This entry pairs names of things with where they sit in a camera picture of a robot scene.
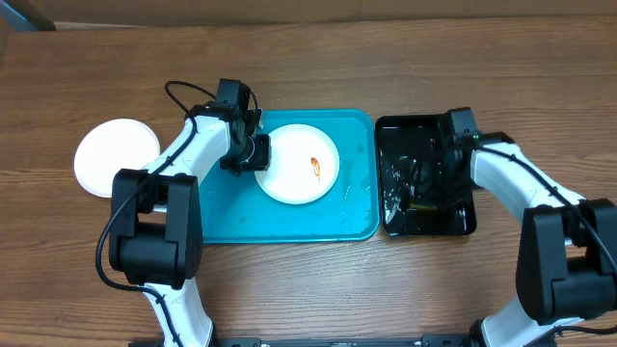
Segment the green and yellow sponge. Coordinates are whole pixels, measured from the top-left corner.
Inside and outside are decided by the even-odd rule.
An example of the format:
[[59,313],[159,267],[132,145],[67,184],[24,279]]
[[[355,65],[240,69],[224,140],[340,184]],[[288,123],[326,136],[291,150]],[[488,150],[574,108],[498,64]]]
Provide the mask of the green and yellow sponge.
[[423,203],[414,203],[414,202],[410,202],[408,208],[410,210],[417,210],[417,211],[435,211],[435,210],[440,209],[440,207],[435,204],[423,204]]

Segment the white plate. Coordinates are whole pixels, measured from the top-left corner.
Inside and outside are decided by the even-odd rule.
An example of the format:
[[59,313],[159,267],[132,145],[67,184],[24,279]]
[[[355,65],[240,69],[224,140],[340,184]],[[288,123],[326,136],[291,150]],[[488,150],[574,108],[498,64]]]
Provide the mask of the white plate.
[[333,188],[340,159],[334,141],[324,131],[311,125],[289,124],[269,136],[269,167],[255,172],[258,185],[269,197],[286,204],[305,204]]
[[159,155],[158,138],[146,124],[132,119],[108,120],[80,142],[73,170],[84,190],[110,198],[113,179],[120,169],[140,170]]

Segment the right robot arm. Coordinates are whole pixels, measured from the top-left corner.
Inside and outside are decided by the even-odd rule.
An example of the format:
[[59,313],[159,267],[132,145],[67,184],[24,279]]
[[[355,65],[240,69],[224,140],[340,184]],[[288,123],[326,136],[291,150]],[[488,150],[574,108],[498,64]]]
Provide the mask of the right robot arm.
[[466,235],[476,228],[472,189],[492,193],[518,220],[517,296],[477,321],[465,346],[551,346],[616,308],[616,206],[563,188],[503,133],[411,138],[405,229]]

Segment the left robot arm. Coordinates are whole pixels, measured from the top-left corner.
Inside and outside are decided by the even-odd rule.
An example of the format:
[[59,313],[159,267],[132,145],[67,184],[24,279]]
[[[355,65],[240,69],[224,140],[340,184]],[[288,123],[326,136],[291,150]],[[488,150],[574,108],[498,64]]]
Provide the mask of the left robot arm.
[[108,286],[149,300],[164,346],[216,343],[195,279],[203,244],[199,186],[215,166],[236,175],[267,168],[269,139],[257,131],[262,114],[225,102],[196,105],[157,159],[113,179],[95,266]]

